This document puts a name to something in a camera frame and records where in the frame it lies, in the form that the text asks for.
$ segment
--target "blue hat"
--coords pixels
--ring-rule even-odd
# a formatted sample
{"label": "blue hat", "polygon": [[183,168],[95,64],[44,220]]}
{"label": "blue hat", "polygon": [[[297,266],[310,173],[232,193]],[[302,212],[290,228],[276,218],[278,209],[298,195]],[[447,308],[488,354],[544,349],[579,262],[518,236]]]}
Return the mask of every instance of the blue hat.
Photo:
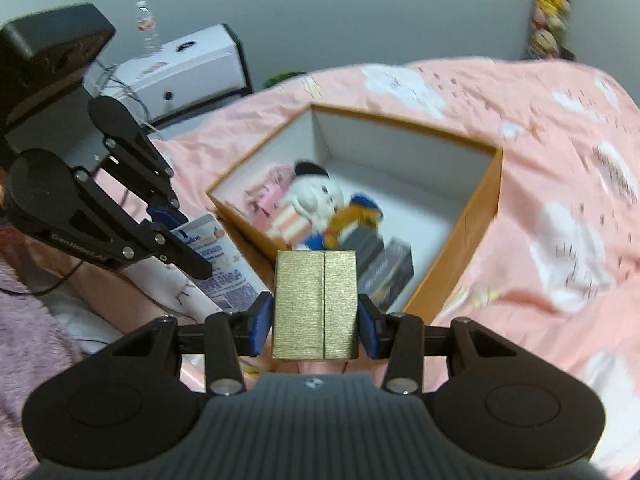
{"label": "blue hat", "polygon": [[382,218],[382,211],[380,211],[378,204],[373,202],[373,200],[366,195],[360,195],[360,194],[353,195],[351,197],[351,203],[356,205],[361,205],[363,207],[366,207],[367,209],[375,209],[376,211],[380,212],[380,218]]}

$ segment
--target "white logo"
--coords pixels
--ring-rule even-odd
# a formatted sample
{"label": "white logo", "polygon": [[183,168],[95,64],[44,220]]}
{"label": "white logo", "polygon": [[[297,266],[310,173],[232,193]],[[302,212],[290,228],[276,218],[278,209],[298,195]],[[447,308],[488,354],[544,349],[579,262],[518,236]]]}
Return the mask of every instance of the white logo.
{"label": "white logo", "polygon": [[312,390],[318,390],[319,388],[322,388],[323,385],[324,381],[318,377],[311,377],[305,381],[305,386]]}

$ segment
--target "open box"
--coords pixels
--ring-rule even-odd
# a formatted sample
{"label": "open box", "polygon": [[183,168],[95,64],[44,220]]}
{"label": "open box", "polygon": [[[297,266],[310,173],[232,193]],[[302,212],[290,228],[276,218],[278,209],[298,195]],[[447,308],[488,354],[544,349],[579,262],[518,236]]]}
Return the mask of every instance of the open box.
{"label": "open box", "polygon": [[313,104],[277,128],[208,191],[218,212],[272,263],[287,249],[229,204],[272,165],[308,159],[324,167],[346,200],[380,206],[379,234],[411,245],[414,277],[391,311],[433,320],[497,213],[502,150],[398,118]]}

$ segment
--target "bed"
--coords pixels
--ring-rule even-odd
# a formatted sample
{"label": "bed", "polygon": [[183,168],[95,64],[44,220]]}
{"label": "bed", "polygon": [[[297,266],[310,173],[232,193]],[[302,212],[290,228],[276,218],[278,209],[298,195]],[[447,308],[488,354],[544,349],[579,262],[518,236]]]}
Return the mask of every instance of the bed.
{"label": "bed", "polygon": [[[311,101],[434,124],[504,147],[498,216],[434,323],[470,316],[580,378],[600,395],[607,426],[593,463],[630,478],[640,467],[640,110],[599,70],[561,61],[429,60],[363,65],[302,76],[214,113],[191,133],[156,141],[175,171],[182,210],[213,210],[205,190],[268,132]],[[114,199],[122,187],[98,182]],[[142,202],[127,211],[145,215]],[[30,242],[39,265],[65,274],[74,261]],[[242,250],[265,283],[267,262]],[[124,333],[165,314],[201,321],[216,307],[175,268],[145,260],[121,275],[82,266],[70,282]],[[264,370],[351,372],[382,378],[384,364],[243,362]],[[194,388],[202,378],[193,371]],[[425,390],[446,377],[425,360]]]}

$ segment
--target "plastic bottle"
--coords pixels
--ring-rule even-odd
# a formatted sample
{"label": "plastic bottle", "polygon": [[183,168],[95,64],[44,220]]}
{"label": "plastic bottle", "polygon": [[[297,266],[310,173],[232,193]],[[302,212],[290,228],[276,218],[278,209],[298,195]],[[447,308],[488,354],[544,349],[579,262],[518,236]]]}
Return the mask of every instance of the plastic bottle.
{"label": "plastic bottle", "polygon": [[138,6],[137,27],[143,34],[145,53],[147,56],[152,56],[162,50],[158,40],[156,20],[154,20],[153,14],[147,8],[145,0],[139,1],[136,5]]}

